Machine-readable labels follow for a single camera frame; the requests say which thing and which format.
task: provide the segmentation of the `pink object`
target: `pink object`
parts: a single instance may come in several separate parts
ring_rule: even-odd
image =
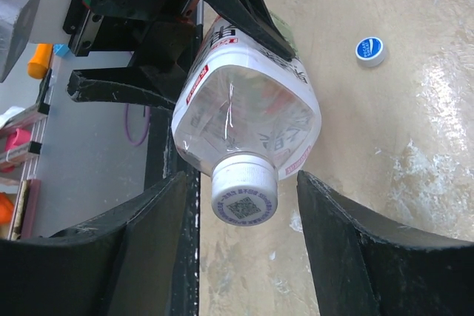
[[[31,139],[31,132],[23,129],[16,129],[14,133],[7,137],[7,143],[5,144],[5,152],[10,151],[13,148],[26,144]],[[15,166],[4,168],[1,171],[3,173],[9,173],[15,169]]]

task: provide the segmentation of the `white object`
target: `white object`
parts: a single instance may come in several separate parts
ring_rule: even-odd
[[[3,114],[0,115],[0,130],[3,126],[5,126],[8,121],[15,116],[16,114],[19,114],[24,110],[23,107],[11,107],[7,111],[5,111]]]
[[[225,158],[213,170],[214,213],[234,225],[271,218],[278,205],[278,173],[267,160],[247,154]]]
[[[387,48],[378,37],[367,37],[355,47],[358,63],[363,67],[376,67],[387,56]]]
[[[321,113],[297,58],[281,59],[218,17],[171,127],[183,159],[212,178],[217,216],[252,226],[275,212],[277,181],[306,161]]]

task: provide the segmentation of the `blue bottle cap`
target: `blue bottle cap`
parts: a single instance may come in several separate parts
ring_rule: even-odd
[[[53,46],[53,52],[58,57],[64,57],[69,52],[69,48],[66,44],[55,44]]]
[[[387,49],[378,37],[367,37],[357,44],[355,55],[360,65],[375,67],[385,59]]]

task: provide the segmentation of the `qr code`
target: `qr code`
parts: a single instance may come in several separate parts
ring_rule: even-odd
[[[256,214],[257,212],[261,212],[250,198],[243,198],[242,200],[227,205],[227,207],[239,220]]]

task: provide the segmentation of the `shelf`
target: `shelf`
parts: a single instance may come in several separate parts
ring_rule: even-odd
[[[0,138],[14,133],[16,129],[21,129],[34,124],[47,117],[50,112],[50,106],[46,103],[37,103],[22,112],[13,116],[8,123],[0,129]]]
[[[30,141],[14,149],[3,152],[0,155],[0,169],[16,166],[25,161],[29,161],[30,159],[39,156],[40,151],[41,144],[35,141]]]

